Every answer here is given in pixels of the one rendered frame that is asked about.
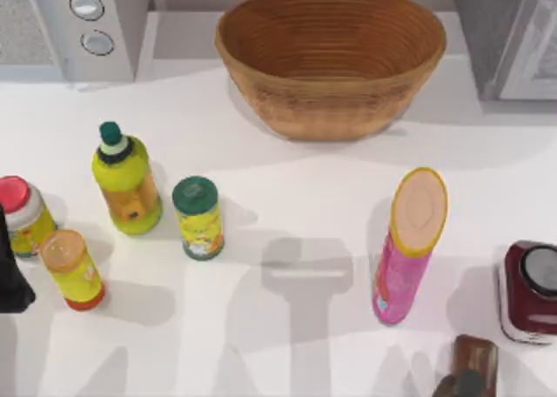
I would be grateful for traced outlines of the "green-lidded yellow can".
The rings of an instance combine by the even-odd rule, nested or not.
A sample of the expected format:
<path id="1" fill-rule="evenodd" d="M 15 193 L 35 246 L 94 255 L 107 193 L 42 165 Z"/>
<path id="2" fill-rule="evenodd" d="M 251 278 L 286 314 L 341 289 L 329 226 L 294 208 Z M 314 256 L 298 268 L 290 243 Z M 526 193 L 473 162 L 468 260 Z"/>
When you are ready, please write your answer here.
<path id="1" fill-rule="evenodd" d="M 185 253 L 198 261 L 216 257 L 225 241 L 215 184 L 203 176 L 184 178 L 173 188 L 171 199 Z"/>

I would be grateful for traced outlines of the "brown woven basket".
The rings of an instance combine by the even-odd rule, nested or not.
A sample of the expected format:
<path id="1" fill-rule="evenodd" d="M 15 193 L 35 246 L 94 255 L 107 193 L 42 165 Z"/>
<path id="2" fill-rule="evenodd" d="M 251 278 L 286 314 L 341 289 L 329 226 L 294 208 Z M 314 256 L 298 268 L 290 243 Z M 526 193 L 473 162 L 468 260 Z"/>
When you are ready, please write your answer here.
<path id="1" fill-rule="evenodd" d="M 406 110 L 441 60 L 446 32 L 411 0 L 246 0 L 219 19 L 215 46 L 271 130 L 351 141 Z"/>

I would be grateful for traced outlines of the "pink can with yellow rim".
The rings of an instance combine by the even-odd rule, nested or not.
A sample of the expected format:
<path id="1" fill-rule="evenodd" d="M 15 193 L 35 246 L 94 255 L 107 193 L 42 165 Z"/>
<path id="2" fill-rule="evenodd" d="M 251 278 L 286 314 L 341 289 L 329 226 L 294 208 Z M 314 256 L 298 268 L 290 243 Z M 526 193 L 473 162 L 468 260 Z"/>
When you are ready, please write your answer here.
<path id="1" fill-rule="evenodd" d="M 409 314 L 447 212 L 447 189 L 435 170 L 418 167 L 400 181 L 372 285 L 372 308 L 382 323 L 393 326 Z"/>

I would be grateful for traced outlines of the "green bottle with dark cap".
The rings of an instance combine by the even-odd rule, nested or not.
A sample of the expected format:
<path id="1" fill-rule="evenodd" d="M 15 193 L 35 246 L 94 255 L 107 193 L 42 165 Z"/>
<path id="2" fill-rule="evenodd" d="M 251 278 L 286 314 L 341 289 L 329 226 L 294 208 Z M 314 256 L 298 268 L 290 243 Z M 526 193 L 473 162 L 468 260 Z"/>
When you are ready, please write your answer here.
<path id="1" fill-rule="evenodd" d="M 122 133 L 114 121 L 102 123 L 99 133 L 91 170 L 111 220 L 124 234 L 145 234 L 163 211 L 146 147 L 140 139 Z"/>

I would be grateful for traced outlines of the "yellow can with orange base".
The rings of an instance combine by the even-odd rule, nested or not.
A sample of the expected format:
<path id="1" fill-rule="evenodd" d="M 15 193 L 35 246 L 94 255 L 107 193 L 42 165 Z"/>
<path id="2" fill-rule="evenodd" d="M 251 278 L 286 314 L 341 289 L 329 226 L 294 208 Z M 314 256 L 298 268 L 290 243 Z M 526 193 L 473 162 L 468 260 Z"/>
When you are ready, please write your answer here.
<path id="1" fill-rule="evenodd" d="M 82 312 L 101 303 L 104 282 L 79 232 L 55 230 L 41 244 L 40 257 L 69 308 Z"/>

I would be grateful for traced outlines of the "round microwave knob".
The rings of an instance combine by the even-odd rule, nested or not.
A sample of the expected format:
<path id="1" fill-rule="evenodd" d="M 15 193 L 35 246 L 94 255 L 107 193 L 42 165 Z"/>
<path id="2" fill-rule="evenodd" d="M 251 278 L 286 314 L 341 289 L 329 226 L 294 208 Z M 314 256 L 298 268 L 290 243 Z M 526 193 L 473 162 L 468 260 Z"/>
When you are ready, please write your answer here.
<path id="1" fill-rule="evenodd" d="M 115 48 L 111 36 L 101 30 L 83 34 L 80 37 L 80 43 L 84 50 L 97 57 L 108 56 Z"/>
<path id="2" fill-rule="evenodd" d="M 71 12 L 84 21 L 97 21 L 104 14 L 102 0 L 69 0 Z"/>

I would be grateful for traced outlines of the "red-lidded yellow jar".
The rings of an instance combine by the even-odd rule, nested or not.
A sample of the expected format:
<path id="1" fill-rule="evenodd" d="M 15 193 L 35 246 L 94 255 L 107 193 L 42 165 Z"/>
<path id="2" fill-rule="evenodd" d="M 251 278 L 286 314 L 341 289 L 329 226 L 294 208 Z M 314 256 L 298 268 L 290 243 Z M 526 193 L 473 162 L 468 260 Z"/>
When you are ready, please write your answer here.
<path id="1" fill-rule="evenodd" d="M 0 205 L 3 208 L 11 249 L 19 258 L 35 257 L 39 246 L 57 229 L 41 192 L 24 178 L 0 178 Z"/>

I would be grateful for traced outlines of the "brown bottle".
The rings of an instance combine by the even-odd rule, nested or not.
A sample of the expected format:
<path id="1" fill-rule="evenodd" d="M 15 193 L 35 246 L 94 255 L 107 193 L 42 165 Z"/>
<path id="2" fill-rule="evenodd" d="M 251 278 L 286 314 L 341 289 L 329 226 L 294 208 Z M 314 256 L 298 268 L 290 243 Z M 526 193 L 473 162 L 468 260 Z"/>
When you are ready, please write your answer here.
<path id="1" fill-rule="evenodd" d="M 432 397 L 497 397 L 498 367 L 498 347 L 492 341 L 461 334 L 453 343 L 451 372 Z"/>

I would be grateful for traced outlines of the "pale microwave oven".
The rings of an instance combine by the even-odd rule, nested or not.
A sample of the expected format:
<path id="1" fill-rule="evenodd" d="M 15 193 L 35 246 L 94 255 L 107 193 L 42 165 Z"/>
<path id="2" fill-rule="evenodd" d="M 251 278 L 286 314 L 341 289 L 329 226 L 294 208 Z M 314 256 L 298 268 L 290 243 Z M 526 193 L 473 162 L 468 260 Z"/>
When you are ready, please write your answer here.
<path id="1" fill-rule="evenodd" d="M 108 84 L 134 81 L 152 0 L 102 0 L 104 14 L 84 21 L 69 0 L 0 0 L 0 83 Z M 114 51 L 97 57 L 80 37 L 101 30 Z"/>

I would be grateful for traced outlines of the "dark red jar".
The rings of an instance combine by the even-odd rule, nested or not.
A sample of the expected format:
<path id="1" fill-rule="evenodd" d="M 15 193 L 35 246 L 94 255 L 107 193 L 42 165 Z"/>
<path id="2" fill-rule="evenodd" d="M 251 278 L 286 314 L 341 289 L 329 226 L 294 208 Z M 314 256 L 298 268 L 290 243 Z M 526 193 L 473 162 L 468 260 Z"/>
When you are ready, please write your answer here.
<path id="1" fill-rule="evenodd" d="M 497 270 L 500 324 L 511 340 L 557 343 L 557 246 L 519 240 Z"/>

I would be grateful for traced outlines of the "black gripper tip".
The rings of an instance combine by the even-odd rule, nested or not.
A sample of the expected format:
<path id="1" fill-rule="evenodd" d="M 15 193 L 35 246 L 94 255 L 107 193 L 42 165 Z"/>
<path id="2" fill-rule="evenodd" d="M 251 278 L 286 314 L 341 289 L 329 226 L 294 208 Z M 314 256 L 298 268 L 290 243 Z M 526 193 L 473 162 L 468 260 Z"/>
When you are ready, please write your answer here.
<path id="1" fill-rule="evenodd" d="M 35 300 L 35 292 L 17 265 L 0 205 L 0 314 L 23 313 Z"/>

